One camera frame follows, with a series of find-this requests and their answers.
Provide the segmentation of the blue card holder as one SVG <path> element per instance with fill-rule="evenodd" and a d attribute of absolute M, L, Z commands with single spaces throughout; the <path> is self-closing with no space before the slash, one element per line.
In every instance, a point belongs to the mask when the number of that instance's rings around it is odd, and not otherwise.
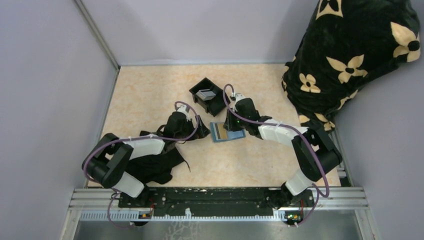
<path fill-rule="evenodd" d="M 224 123 L 224 122 L 211 122 L 209 124 L 210 130 L 211 130 L 212 141 L 214 143 L 234 141 L 234 140 L 238 140 L 238 139 L 242 139 L 242 138 L 246 137 L 246 133 L 243 129 L 238 130 L 238 131 L 228 131 L 227 130 L 228 139 L 227 140 L 217 140 L 216 123 Z"/>

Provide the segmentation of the yellow credit card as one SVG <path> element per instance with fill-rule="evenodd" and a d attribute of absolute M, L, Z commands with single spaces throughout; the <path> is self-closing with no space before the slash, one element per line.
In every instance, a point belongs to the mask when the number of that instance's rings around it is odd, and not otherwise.
<path fill-rule="evenodd" d="M 225 123 L 224 122 L 218 122 L 218 123 L 216 123 L 215 130 L 216 130 L 216 138 L 217 138 L 217 140 L 224 141 L 224 140 L 227 140 L 229 138 L 228 137 L 228 132 L 225 129 Z"/>

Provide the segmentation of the black card tray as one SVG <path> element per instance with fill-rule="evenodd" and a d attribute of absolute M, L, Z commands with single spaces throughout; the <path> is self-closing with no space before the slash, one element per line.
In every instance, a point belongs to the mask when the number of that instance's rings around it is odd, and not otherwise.
<path fill-rule="evenodd" d="M 206 113 L 213 117 L 217 116 L 226 108 L 224 97 L 228 103 L 230 102 L 227 94 L 206 77 L 190 88 L 189 92 L 192 95 L 193 101 L 199 104 L 205 109 Z"/>

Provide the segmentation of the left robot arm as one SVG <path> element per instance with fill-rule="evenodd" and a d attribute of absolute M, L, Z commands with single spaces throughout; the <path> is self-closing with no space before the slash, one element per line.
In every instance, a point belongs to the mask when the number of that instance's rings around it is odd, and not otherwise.
<path fill-rule="evenodd" d="M 141 131 L 139 140 L 121 141 L 107 133 L 82 163 L 82 170 L 103 188 L 114 189 L 144 207 L 149 203 L 147 184 L 168 183 L 172 169 L 185 162 L 177 142 L 203 139 L 210 134 L 200 116 L 196 123 L 187 114 L 174 111 L 157 132 Z"/>

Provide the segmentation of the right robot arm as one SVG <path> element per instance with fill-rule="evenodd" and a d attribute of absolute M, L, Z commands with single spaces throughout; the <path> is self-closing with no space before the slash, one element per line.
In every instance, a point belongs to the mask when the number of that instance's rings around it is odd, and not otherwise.
<path fill-rule="evenodd" d="M 295 206 L 304 190 L 323 179 L 343 161 L 323 127 L 296 127 L 260 115 L 253 100 L 242 94 L 236 94 L 231 100 L 234 105 L 227 109 L 226 130 L 245 130 L 258 139 L 293 148 L 299 170 L 281 186 L 281 199 L 287 206 Z"/>

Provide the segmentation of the grey card stack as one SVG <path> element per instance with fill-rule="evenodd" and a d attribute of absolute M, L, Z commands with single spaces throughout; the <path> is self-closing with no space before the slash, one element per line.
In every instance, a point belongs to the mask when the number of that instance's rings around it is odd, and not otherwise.
<path fill-rule="evenodd" d="M 202 101 L 212 100 L 216 96 L 211 89 L 200 89 L 195 95 Z"/>

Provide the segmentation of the black cloth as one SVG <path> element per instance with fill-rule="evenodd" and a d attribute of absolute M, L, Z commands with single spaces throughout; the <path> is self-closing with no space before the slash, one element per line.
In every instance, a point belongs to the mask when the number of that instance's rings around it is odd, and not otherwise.
<path fill-rule="evenodd" d="M 164 185 L 173 179 L 172 170 L 181 163 L 187 163 L 176 147 L 181 134 L 165 135 L 154 132 L 158 138 L 127 141 L 133 148 L 125 172 L 138 181 L 147 184 L 155 182 Z"/>

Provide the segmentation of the black floral blanket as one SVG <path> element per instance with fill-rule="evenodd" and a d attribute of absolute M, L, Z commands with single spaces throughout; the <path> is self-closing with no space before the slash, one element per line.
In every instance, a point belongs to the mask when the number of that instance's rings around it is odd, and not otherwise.
<path fill-rule="evenodd" d="M 303 127 L 328 133 L 368 83 L 417 61 L 420 20 L 409 0 L 320 0 L 281 78 Z"/>

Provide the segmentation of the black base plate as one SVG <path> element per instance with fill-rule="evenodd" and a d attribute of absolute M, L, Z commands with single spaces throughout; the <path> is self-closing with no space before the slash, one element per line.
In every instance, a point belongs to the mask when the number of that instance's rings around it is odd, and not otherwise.
<path fill-rule="evenodd" d="M 137 198 L 122 193 L 120 208 L 147 208 L 155 217 L 268 217 L 285 207 L 312 207 L 305 190 L 285 199 L 279 187 L 150 187 Z"/>

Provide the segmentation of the aluminium frame rail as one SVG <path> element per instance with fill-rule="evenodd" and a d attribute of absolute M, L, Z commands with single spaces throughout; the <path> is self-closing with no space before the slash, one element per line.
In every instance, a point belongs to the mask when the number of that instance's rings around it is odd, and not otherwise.
<path fill-rule="evenodd" d="M 309 188 L 294 203 L 283 204 L 275 187 L 154 187 L 142 199 L 103 188 L 74 190 L 69 210 L 86 221 L 247 222 L 300 221 L 318 211 L 368 210 L 360 187 L 332 187 L 328 197 Z"/>

